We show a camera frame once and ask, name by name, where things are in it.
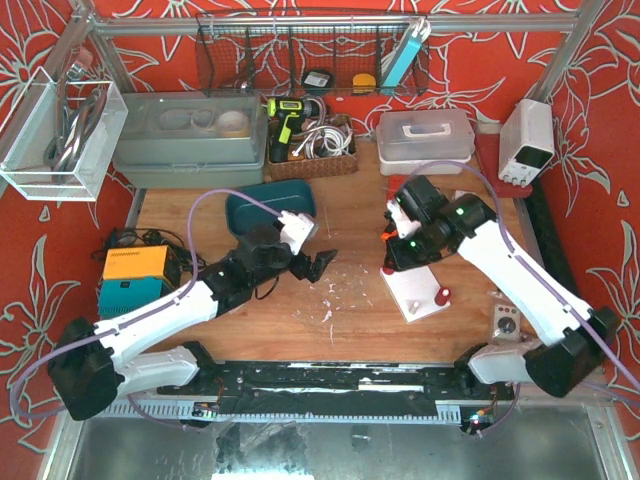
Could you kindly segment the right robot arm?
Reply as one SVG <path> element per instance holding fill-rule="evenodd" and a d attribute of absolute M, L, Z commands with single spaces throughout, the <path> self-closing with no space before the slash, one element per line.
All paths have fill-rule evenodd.
<path fill-rule="evenodd" d="M 448 200 L 424 176 L 407 179 L 386 204 L 384 267 L 415 270 L 459 255 L 519 309 L 536 340 L 468 350 L 467 367 L 484 384 L 533 383 L 562 398 L 610 354 L 619 320 L 563 287 L 506 231 L 498 212 L 466 193 Z"/>

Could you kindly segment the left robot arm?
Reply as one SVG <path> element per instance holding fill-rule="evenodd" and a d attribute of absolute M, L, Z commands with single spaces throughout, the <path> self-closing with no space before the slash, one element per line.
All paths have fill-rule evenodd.
<path fill-rule="evenodd" d="M 314 257 L 303 252 L 316 230 L 310 216 L 283 211 L 275 222 L 254 226 L 234 249 L 174 292 L 111 319 L 71 321 L 47 363 L 71 418 L 90 419 L 116 399 L 140 391 L 208 381 L 212 359 L 199 342 L 156 353 L 151 347 L 239 308 L 261 285 L 285 273 L 317 282 L 337 252 Z"/>

